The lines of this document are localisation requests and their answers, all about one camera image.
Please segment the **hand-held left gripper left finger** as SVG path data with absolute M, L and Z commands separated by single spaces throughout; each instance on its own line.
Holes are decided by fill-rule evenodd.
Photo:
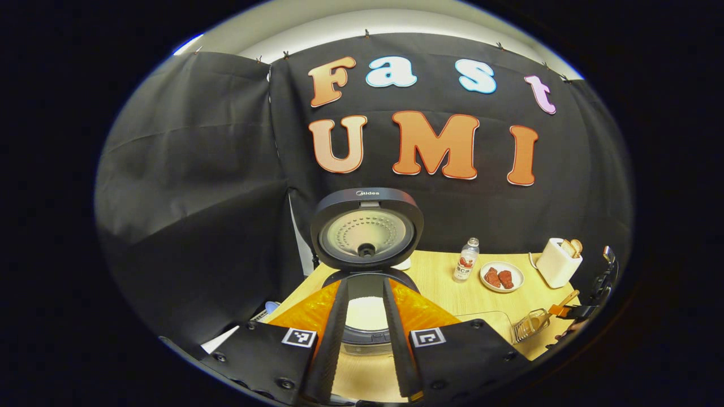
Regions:
M 201 363 L 267 405 L 328 404 L 348 300 L 345 280 L 328 285 L 269 323 L 240 325 Z

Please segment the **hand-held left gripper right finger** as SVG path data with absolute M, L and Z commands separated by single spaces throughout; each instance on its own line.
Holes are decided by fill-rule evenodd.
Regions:
M 411 404 L 482 404 L 532 363 L 483 319 L 460 321 L 413 289 L 383 281 L 400 394 Z

